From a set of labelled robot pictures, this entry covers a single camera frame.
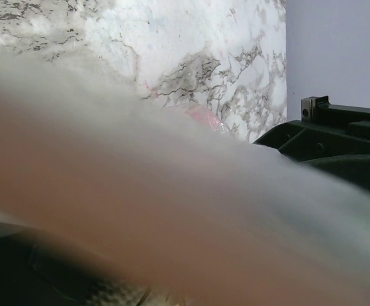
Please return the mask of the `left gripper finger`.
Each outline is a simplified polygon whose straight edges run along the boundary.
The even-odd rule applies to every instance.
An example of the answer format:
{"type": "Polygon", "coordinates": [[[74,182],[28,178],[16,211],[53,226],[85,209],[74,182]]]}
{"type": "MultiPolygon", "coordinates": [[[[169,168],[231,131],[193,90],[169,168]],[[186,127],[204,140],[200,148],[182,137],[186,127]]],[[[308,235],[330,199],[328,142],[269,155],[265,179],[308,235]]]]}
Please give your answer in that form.
{"type": "Polygon", "coordinates": [[[98,278],[0,225],[0,305],[143,305],[144,288],[98,278]]]}

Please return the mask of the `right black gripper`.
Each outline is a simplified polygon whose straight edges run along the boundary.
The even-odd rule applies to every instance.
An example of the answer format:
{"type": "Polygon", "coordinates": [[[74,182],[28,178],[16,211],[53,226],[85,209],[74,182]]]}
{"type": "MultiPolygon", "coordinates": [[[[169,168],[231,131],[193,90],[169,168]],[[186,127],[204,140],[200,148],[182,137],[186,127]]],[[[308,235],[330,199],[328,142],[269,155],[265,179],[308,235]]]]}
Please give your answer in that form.
{"type": "Polygon", "coordinates": [[[370,192],[370,108],[333,105],[328,96],[304,98],[300,120],[272,128],[256,144],[370,192]]]}

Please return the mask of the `clear zip top bag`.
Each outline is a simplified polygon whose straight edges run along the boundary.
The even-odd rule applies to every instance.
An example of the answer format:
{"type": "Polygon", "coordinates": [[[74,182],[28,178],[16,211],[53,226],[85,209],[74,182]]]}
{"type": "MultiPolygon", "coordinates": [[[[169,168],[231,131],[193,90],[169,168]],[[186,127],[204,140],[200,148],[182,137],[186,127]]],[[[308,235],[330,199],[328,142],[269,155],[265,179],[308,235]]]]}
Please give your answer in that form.
{"type": "Polygon", "coordinates": [[[202,305],[370,305],[370,194],[8,54],[0,211],[104,274],[202,305]]]}

